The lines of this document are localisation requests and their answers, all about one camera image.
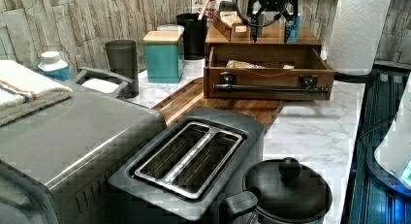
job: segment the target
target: drawer handle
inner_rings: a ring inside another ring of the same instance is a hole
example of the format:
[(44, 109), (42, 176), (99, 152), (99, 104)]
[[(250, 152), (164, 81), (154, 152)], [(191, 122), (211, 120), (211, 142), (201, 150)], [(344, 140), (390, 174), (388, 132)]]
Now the drawer handle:
[(215, 91), (221, 92), (292, 93), (311, 96), (329, 93), (327, 87), (317, 87), (317, 77), (315, 76), (301, 76), (299, 86), (237, 85), (236, 83), (236, 75), (223, 73), (220, 75), (220, 84), (214, 84), (213, 88)]

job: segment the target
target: kettle handle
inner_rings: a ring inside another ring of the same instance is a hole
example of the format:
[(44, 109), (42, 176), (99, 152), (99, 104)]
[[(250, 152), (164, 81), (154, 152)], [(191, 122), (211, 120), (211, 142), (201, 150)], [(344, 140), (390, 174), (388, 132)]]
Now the kettle handle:
[(219, 207), (219, 223), (233, 223), (236, 218), (254, 210), (257, 207), (257, 203), (256, 195), (249, 191), (226, 198)]

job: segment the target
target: black kettle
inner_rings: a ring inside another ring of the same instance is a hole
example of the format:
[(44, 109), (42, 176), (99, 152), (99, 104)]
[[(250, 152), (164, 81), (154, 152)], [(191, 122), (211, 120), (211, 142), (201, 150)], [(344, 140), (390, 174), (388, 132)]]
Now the black kettle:
[(245, 173), (242, 190), (220, 204), (219, 223), (252, 211), (261, 224), (322, 223), (332, 204), (326, 181), (294, 158), (255, 164)]

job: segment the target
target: countertop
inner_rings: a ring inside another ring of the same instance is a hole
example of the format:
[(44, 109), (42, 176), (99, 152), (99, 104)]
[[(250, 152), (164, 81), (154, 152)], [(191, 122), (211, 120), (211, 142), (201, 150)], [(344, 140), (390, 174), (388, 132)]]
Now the countertop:
[[(149, 83), (139, 73), (140, 95), (129, 101), (152, 108), (203, 76), (205, 62), (185, 61), (180, 83)], [(324, 223), (340, 223), (360, 120), (363, 83), (335, 81), (329, 101), (284, 101), (264, 138), (264, 159), (295, 157), (320, 174), (332, 190)]]

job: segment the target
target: toaster slot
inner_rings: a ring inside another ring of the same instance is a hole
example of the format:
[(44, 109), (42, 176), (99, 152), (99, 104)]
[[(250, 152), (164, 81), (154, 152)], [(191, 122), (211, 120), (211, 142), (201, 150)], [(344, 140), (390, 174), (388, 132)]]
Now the toaster slot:
[(206, 126), (197, 123), (187, 125), (142, 165), (138, 172), (155, 179), (163, 178), (208, 130)]
[(224, 158), (234, 146), (238, 137), (218, 132), (206, 144), (203, 150), (187, 167), (175, 178), (173, 184), (187, 192), (197, 193), (202, 186), (207, 186), (211, 178), (217, 173), (217, 167), (224, 164)]

